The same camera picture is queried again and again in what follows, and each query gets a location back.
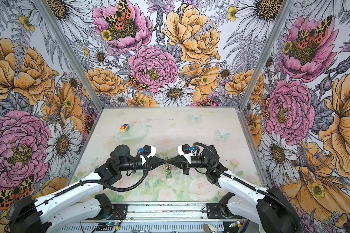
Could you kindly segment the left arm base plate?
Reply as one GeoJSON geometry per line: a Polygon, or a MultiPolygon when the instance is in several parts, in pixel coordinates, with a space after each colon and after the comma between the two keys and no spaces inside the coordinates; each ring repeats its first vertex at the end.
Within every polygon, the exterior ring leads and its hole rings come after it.
{"type": "Polygon", "coordinates": [[[128,204],[116,204],[104,207],[96,217],[87,220],[125,220],[128,212],[128,204]]]}

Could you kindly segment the aluminium front rail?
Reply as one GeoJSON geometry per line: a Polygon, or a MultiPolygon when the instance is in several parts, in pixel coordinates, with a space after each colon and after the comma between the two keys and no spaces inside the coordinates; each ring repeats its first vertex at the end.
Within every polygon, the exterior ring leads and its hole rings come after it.
{"type": "MultiPolygon", "coordinates": [[[[255,207],[248,206],[243,201],[219,202],[117,202],[116,204],[128,204],[126,219],[123,221],[201,221],[208,219],[206,203],[220,203],[225,205],[233,215],[261,224],[255,207]]],[[[60,217],[68,224],[96,217],[104,207],[111,207],[114,202],[91,199],[86,202],[76,203],[54,214],[54,218],[60,217]]]]}

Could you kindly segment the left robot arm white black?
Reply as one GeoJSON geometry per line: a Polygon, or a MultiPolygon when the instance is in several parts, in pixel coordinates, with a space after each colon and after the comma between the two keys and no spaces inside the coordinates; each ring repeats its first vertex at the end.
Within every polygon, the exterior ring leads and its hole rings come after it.
{"type": "Polygon", "coordinates": [[[46,196],[21,200],[13,211],[6,231],[45,233],[62,228],[63,220],[71,224],[85,218],[111,218],[114,214],[113,205],[102,190],[128,192],[138,187],[149,171],[166,163],[155,154],[153,146],[146,145],[138,149],[136,156],[130,154],[127,145],[117,146],[107,161],[85,178],[46,196]],[[123,171],[135,173],[138,170],[144,172],[143,176],[132,186],[113,186],[122,178],[123,171]]]}

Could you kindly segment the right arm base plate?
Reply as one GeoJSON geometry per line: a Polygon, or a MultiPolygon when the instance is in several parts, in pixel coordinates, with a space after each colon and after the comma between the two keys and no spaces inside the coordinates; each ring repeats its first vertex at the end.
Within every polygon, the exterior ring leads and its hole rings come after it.
{"type": "Polygon", "coordinates": [[[233,215],[231,211],[220,203],[206,203],[206,214],[208,219],[237,219],[239,216],[233,215]]]}

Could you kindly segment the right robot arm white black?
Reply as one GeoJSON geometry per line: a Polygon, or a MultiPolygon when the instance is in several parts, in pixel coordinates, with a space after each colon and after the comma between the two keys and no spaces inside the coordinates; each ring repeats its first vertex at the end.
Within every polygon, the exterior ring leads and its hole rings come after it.
{"type": "Polygon", "coordinates": [[[266,233],[301,233],[301,219],[277,188],[264,188],[239,178],[220,162],[214,146],[202,143],[178,147],[178,155],[167,161],[188,174],[205,169],[207,180],[227,194],[219,205],[224,216],[242,216],[260,225],[266,233]]]}

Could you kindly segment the colourful small toy ball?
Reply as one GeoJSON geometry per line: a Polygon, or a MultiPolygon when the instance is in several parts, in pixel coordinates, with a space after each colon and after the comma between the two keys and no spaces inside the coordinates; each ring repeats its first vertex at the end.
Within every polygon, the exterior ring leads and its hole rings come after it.
{"type": "Polygon", "coordinates": [[[121,133],[126,133],[126,132],[129,131],[129,129],[130,129],[130,125],[129,125],[129,124],[124,124],[124,125],[122,125],[122,126],[120,127],[120,132],[121,132],[121,133]]]}

